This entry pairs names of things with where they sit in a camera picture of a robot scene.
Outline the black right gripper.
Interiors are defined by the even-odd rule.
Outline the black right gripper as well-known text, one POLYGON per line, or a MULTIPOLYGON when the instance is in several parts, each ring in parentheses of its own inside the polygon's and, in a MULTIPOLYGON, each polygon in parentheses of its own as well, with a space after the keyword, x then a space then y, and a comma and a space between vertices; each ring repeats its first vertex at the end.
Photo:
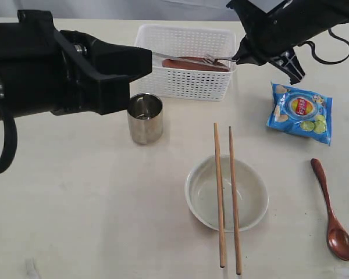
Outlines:
POLYGON ((245 36, 232 60, 237 65, 271 64, 288 75, 290 84, 297 84, 305 77, 294 52, 295 43, 288 42, 283 32, 283 9, 289 1, 282 1, 269 12, 264 12, 250 1, 229 1, 227 8, 235 11, 244 28, 245 36))

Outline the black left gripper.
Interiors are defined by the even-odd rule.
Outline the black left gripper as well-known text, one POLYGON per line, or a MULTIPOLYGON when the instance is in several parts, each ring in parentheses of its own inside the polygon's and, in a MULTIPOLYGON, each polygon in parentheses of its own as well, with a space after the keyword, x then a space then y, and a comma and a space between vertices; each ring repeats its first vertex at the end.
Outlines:
POLYGON ((0 23, 0 108, 13 117, 126 110, 130 83, 152 72, 148 49, 57 30, 49 11, 17 16, 0 23))

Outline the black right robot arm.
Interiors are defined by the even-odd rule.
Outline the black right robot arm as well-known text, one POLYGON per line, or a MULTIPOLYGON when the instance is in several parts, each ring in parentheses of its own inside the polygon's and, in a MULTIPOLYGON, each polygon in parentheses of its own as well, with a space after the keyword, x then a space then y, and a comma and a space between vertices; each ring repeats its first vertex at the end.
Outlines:
POLYGON ((245 30, 232 60, 240 64, 270 63, 290 78, 291 84, 305 76, 294 47, 314 48, 312 37, 349 23, 349 1, 282 1, 269 12, 250 1, 230 1, 245 30))

